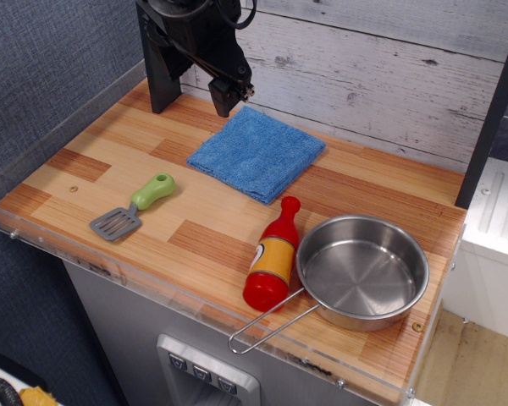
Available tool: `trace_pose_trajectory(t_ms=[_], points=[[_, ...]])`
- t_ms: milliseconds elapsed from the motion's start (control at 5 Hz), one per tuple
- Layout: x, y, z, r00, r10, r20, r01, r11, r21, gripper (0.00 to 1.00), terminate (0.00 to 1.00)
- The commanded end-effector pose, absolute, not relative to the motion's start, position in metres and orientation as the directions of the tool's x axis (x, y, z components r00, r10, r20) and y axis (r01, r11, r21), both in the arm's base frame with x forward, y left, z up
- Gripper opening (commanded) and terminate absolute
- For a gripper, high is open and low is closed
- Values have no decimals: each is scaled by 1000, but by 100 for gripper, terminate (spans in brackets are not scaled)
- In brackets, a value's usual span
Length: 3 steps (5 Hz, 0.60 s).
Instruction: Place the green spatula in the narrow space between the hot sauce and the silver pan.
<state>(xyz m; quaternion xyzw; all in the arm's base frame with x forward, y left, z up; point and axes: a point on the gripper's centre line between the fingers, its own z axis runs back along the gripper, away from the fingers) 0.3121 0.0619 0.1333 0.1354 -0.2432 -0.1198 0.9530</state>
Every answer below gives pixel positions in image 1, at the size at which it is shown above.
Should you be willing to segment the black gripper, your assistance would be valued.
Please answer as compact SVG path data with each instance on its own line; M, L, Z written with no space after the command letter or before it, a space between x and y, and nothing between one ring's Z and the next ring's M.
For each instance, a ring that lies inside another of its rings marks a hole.
M251 24L254 9L241 19L239 1L145 1L143 6L156 31L149 33L153 78L178 80L197 65L212 77L208 88L222 118L254 94L251 68L235 35Z

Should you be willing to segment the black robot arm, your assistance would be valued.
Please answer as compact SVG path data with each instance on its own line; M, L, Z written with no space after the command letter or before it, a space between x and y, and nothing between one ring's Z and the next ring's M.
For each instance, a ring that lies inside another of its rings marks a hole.
M256 1L245 19L239 1L138 1L136 11L154 113L180 96L180 77L192 65L212 77L208 88L220 117L254 94L235 32L253 21Z

